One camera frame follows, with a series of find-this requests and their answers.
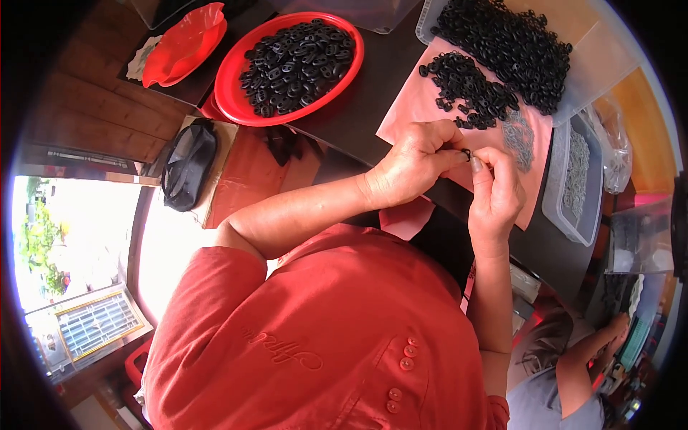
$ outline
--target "table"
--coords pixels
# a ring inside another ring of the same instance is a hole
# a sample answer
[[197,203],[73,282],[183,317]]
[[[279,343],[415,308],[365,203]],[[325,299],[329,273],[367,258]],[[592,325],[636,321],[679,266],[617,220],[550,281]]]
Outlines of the table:
[[[376,137],[375,132],[426,48],[415,33],[421,7],[422,3],[419,3],[390,34],[380,35],[360,29],[365,44],[365,59],[356,79],[332,102],[289,125],[367,166],[374,166],[382,160],[391,147]],[[254,8],[230,21],[228,28],[234,23],[238,27],[231,36],[225,36],[206,63],[188,78],[172,87],[154,85],[151,88],[198,106],[204,100],[199,94],[207,96],[209,93],[213,84],[213,70],[217,70],[233,41],[269,18],[270,12],[271,7],[259,0]],[[544,171],[545,178],[548,170],[549,160]],[[514,227],[511,231],[511,256],[553,287],[564,301],[574,303],[594,247],[586,248],[571,242],[545,218],[541,211],[544,184],[543,180],[528,229],[524,232]],[[455,215],[457,222],[468,219],[473,194],[455,182],[440,178],[426,196]]]

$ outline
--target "crumpled paper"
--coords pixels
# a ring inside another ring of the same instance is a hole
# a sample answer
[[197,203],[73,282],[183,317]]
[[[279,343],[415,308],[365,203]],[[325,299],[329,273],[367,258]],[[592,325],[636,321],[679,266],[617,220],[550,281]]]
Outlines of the crumpled paper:
[[[449,42],[439,37],[434,38],[430,46],[428,46],[425,52],[423,52],[423,55],[418,59],[416,66],[411,70],[411,74],[406,80],[406,83],[397,95],[394,103],[392,103],[392,106],[389,108],[385,119],[380,124],[376,133],[379,138],[382,138],[390,144],[394,144],[402,138],[402,136],[398,136],[398,130],[403,124],[413,121],[434,121],[442,118],[454,120],[457,116],[461,117],[461,119],[466,118],[466,115],[462,114],[456,108],[459,103],[463,103],[463,100],[456,100],[454,109],[450,112],[438,109],[435,104],[435,99],[439,96],[439,88],[435,86],[431,79],[423,78],[418,74],[419,65],[430,63],[433,57],[442,52],[452,51],[457,51],[465,56],[469,56],[466,52],[463,52]],[[487,80],[499,82],[499,79],[497,79],[494,73],[477,62],[475,65],[485,77],[487,77]],[[537,196],[542,182],[542,175],[545,170],[545,164],[547,163],[547,154],[550,149],[550,138],[552,135],[552,117],[542,116],[534,107],[526,106],[520,96],[519,106],[521,107],[520,111],[512,111],[507,122],[509,122],[511,126],[510,132],[515,132],[517,135],[523,136],[524,146],[531,147],[532,149],[531,153],[526,157],[526,159],[529,159],[530,165],[527,167],[521,166],[521,169],[525,170],[525,172],[519,170],[521,183],[526,190],[526,204],[516,219],[516,225],[522,230],[526,230],[533,216],[533,211],[535,210],[535,204],[537,203]],[[489,128],[487,130],[461,129],[461,132],[464,134],[462,145],[470,150],[486,146],[504,149],[503,127],[504,123],[497,120],[496,128]],[[516,151],[515,149],[508,150],[513,153]],[[473,177],[469,163],[449,171],[448,178],[473,192]]]
[[160,39],[162,39],[162,34],[155,37],[151,36],[146,43],[143,44],[143,47],[136,51],[133,60],[127,63],[127,79],[143,80],[143,69],[146,67],[148,55],[155,49]]

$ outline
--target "person's left hand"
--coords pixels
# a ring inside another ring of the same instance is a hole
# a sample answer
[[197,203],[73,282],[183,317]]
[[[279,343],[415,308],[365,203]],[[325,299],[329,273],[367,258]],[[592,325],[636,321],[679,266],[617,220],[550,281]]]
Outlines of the person's left hand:
[[412,122],[399,136],[402,140],[364,175],[374,208],[410,202],[428,191],[440,175],[468,160],[458,151],[463,135],[451,120]]

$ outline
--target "plastic bag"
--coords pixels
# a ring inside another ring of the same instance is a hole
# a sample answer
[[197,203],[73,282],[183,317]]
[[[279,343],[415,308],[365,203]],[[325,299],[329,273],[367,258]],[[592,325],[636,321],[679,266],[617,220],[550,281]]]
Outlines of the plastic bag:
[[619,103],[607,93],[584,107],[581,118],[594,131],[602,148],[605,191],[623,192],[631,178],[633,148],[623,128]]

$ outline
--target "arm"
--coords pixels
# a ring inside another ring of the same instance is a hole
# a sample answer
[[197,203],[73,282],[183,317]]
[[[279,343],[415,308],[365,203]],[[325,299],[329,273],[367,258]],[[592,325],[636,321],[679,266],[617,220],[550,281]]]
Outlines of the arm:
[[[602,347],[619,335],[627,324],[628,315],[619,314],[607,327],[583,338],[559,357],[556,372],[562,419],[577,411],[593,395],[594,390],[591,381],[597,377],[606,363],[603,364],[601,361],[601,367],[596,370],[596,374],[593,376],[592,372],[588,373],[588,362]],[[611,352],[605,358],[608,361],[611,360],[616,348],[612,350],[610,347],[609,350]]]
[[370,171],[328,184],[279,194],[240,209],[218,227],[217,246],[274,259],[326,228],[365,211],[410,202],[439,175],[466,161],[456,145],[461,132],[450,120],[415,122],[405,139]]
[[[492,176],[488,166],[494,168]],[[506,395],[511,356],[511,275],[508,236],[525,192],[511,157],[495,148],[473,152],[475,197],[469,232],[475,253],[475,287],[466,315],[473,323],[483,363],[485,392]]]

